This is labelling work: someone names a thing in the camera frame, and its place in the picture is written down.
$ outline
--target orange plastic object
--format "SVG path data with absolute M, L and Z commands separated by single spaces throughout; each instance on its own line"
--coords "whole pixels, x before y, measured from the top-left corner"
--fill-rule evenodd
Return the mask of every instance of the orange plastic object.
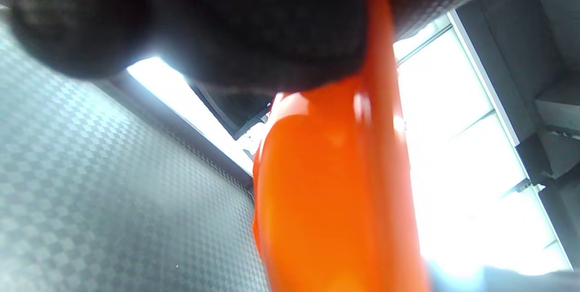
M 278 94 L 254 166 L 254 234 L 275 292 L 426 292 L 388 0 L 368 0 L 355 77 Z

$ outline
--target gray panel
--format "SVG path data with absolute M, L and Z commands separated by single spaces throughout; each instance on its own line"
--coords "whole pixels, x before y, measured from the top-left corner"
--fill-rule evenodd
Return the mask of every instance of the gray panel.
M 266 291 L 253 204 L 0 22 L 0 291 Z
M 580 72 L 580 0 L 540 0 L 572 73 Z

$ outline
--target black fabric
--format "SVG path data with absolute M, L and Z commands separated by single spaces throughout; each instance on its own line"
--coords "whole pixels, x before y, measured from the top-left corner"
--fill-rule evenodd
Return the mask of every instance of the black fabric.
M 391 0 L 397 37 L 466 0 Z M 365 52 L 365 0 L 14 0 L 35 57 L 73 77 L 160 54 L 200 84 L 268 92 L 350 75 Z

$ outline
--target bright window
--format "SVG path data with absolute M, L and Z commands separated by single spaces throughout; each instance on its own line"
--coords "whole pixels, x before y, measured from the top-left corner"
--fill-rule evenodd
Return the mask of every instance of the bright window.
M 472 58 L 454 28 L 435 27 L 397 55 L 423 255 L 458 274 L 569 269 L 535 188 L 509 193 L 526 173 Z

